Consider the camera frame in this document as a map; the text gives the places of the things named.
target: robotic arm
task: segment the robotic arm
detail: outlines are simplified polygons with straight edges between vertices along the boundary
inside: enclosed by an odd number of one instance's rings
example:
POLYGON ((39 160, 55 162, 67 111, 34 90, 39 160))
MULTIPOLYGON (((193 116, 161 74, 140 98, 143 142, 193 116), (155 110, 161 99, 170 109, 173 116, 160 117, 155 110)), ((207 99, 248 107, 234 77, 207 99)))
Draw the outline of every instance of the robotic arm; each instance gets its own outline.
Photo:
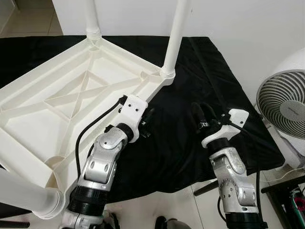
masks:
POLYGON ((209 150, 209 158, 219 184, 219 194, 223 202, 226 224, 229 229, 265 229, 257 205, 256 191, 248 181, 246 167, 237 150, 229 140, 240 133, 249 113, 231 109, 229 115, 217 120, 211 107, 207 121, 200 105, 192 104, 192 113, 198 125, 198 132, 204 148, 209 150))
POLYGON ((96 138, 93 153, 87 158, 77 187, 70 196, 60 229, 100 228, 116 160, 128 142, 138 139, 138 125, 147 105, 134 95, 128 96, 119 110, 115 126, 107 127, 106 132, 96 138))

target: black cable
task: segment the black cable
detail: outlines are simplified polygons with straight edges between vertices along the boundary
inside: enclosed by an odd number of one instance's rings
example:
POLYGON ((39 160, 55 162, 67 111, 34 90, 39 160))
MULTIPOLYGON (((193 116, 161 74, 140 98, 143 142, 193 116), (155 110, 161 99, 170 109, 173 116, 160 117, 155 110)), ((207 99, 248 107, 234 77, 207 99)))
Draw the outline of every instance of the black cable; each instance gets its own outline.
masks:
POLYGON ((218 213, 219 213, 220 217, 224 220, 224 222, 227 222, 227 220, 225 219, 225 217, 223 216, 223 214, 221 213, 221 210, 220 210, 220 200, 221 200, 221 198, 219 196, 218 201, 217 201, 218 213))
POLYGON ((92 153, 92 150, 94 148, 94 143, 92 144, 92 146, 90 147, 89 151, 88 151, 88 155, 87 155, 87 158, 90 157, 91 153, 92 153))
POLYGON ((116 215, 114 213, 111 213, 111 216, 112 216, 113 222, 114 222, 114 229, 120 229, 119 221, 118 221, 118 218, 116 217, 116 215))
POLYGON ((81 142, 81 137, 85 134, 87 130, 89 130, 92 126, 94 126, 98 121, 100 121, 102 118, 104 118, 107 114, 109 114, 112 110, 114 110, 121 101, 126 101, 126 96, 121 97, 115 105, 113 105, 111 108, 109 108, 106 112, 101 114, 99 117, 97 117, 92 123, 87 125, 80 133, 80 135, 77 137, 76 144, 75 144, 75 161, 76 161, 76 168, 77 168, 77 179, 81 176, 81 165, 80 165, 80 158, 79 158, 79 146, 81 142))
POLYGON ((256 145, 256 142, 254 141, 253 137, 251 136, 251 134, 246 131, 245 129, 241 128, 240 126, 232 123, 230 121, 229 125, 235 127, 236 129, 239 129, 243 134, 246 134, 252 141, 253 143, 253 147, 254 147, 254 150, 256 151, 256 156, 257 156, 257 166, 256 166, 256 202, 257 202, 257 208, 258 208, 258 214, 259 214, 259 217, 261 219, 261 221, 263 222, 263 215, 262 215, 262 206, 261 206, 261 197, 260 197, 260 185, 259 185, 259 181, 260 181, 260 167, 259 167, 259 158, 258 158, 258 148, 257 148, 257 145, 256 145))

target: fan grille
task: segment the fan grille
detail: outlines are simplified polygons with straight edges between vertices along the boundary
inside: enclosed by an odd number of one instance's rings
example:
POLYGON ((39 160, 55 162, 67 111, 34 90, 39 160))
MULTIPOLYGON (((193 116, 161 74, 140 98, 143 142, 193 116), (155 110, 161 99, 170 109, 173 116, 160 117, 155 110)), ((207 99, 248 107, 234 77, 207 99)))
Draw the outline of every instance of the fan grille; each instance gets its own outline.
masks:
POLYGON ((305 71, 290 70, 265 80, 257 92, 262 115, 282 132, 305 139, 305 71))

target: chair leg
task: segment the chair leg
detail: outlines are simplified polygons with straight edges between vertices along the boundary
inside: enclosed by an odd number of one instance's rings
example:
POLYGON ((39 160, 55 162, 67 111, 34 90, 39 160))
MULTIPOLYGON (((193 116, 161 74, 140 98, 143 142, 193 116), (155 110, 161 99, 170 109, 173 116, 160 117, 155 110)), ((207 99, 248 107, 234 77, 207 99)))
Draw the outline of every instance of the chair leg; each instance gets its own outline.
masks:
POLYGON ((0 228, 28 228, 29 222, 14 222, 0 220, 0 228))
POLYGON ((216 180, 216 181, 212 182, 211 184, 208 184, 208 185, 194 191, 194 196, 199 196, 199 195, 201 195, 203 193, 206 193, 208 191, 211 191, 211 190, 213 190, 217 187, 218 187, 218 180, 216 180))

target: power cord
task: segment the power cord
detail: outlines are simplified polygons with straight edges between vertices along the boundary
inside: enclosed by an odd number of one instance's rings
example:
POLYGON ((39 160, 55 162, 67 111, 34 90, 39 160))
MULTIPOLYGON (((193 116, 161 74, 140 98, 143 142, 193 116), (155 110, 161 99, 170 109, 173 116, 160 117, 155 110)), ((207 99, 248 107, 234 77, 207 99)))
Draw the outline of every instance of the power cord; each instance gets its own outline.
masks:
POLYGON ((114 110, 119 104, 124 104, 127 99, 127 96, 121 97, 115 105, 113 105, 111 108, 109 108, 106 112, 101 114, 99 117, 97 117, 93 122, 91 122, 89 125, 87 125, 80 133, 80 135, 77 137, 76 144, 75 144, 75 161, 76 161, 76 168, 77 168, 77 179, 81 176, 81 165, 80 165, 80 158, 79 158, 79 147, 81 142, 81 137, 85 134, 87 130, 89 130, 92 126, 94 126, 98 121, 100 121, 102 118, 104 118, 107 114, 109 114, 112 110, 114 110))
POLYGON ((88 155, 87 155, 87 158, 90 157, 91 153, 92 153, 92 150, 94 148, 94 143, 91 145, 89 151, 88 151, 88 155))
POLYGON ((227 220, 225 219, 225 217, 223 216, 223 214, 221 213, 221 210, 220 210, 220 196, 218 198, 218 201, 217 201, 217 210, 218 210, 218 214, 220 215, 220 217, 224 220, 224 222, 227 222, 227 220))
POLYGON ((287 176, 289 173, 294 172, 294 171, 297 171, 297 170, 301 170, 301 169, 305 169, 305 167, 292 169, 292 170, 290 170, 289 172, 285 173, 281 178, 277 178, 277 179, 274 179, 274 180, 261 180, 261 182, 273 182, 273 181, 281 180, 281 179, 283 179, 285 176, 287 176))

